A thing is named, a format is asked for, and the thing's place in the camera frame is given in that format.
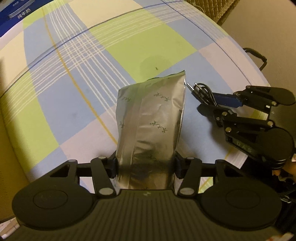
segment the wicker basket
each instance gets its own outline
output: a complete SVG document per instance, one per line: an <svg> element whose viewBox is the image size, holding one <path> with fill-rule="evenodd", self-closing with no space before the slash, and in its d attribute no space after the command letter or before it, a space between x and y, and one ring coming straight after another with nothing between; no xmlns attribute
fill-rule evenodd
<svg viewBox="0 0 296 241"><path fill-rule="evenodd" d="M222 16L232 10L239 0L186 0L191 5L202 11L214 22L218 22Z"/></svg>

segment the screw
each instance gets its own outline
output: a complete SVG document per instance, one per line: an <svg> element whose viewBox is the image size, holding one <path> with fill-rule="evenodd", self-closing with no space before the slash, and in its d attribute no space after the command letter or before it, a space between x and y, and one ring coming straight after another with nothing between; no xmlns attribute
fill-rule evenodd
<svg viewBox="0 0 296 241"><path fill-rule="evenodd" d="M186 196L192 195L194 193L194 189L192 188L182 188L180 193Z"/></svg>
<svg viewBox="0 0 296 241"><path fill-rule="evenodd" d="M270 120L270 121L267 122L267 125L272 127L274 125L274 123Z"/></svg>
<svg viewBox="0 0 296 241"><path fill-rule="evenodd" d="M101 189L99 190L99 193L100 193L101 195L105 195L105 196L111 195L113 192L114 192L114 191L113 191L113 189L111 189L111 188L101 188Z"/></svg>

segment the black handle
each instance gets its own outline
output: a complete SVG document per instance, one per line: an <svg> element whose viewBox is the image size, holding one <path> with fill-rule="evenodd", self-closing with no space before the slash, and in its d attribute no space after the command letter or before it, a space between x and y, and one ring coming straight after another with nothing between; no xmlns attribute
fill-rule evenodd
<svg viewBox="0 0 296 241"><path fill-rule="evenodd" d="M261 67L259 68L260 71L262 71L262 69L264 69L264 67L267 65L267 58L265 56L263 56L262 54L260 54L259 52L257 52L254 49L251 48L243 48L243 50L246 53L250 53L252 55L254 55L255 57L261 59L263 61L263 64L261 65Z"/></svg>

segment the black cable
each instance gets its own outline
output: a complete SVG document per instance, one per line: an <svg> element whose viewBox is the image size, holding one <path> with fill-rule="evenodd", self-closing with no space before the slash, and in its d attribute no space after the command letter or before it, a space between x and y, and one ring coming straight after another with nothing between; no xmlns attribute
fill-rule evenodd
<svg viewBox="0 0 296 241"><path fill-rule="evenodd" d="M205 104L218 106L213 92L206 84L195 83L194 89L199 92L199 97Z"/></svg>

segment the green square pattern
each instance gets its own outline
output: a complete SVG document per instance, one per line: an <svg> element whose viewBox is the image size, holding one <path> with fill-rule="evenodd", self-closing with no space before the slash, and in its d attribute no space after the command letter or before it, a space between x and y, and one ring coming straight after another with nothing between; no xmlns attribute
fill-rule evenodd
<svg viewBox="0 0 296 241"><path fill-rule="evenodd" d="M0 104L11 144L27 173L59 146L42 112L29 72L9 89Z"/></svg>
<svg viewBox="0 0 296 241"><path fill-rule="evenodd" d="M90 32L137 83L156 77L197 51L145 9L109 20Z"/></svg>

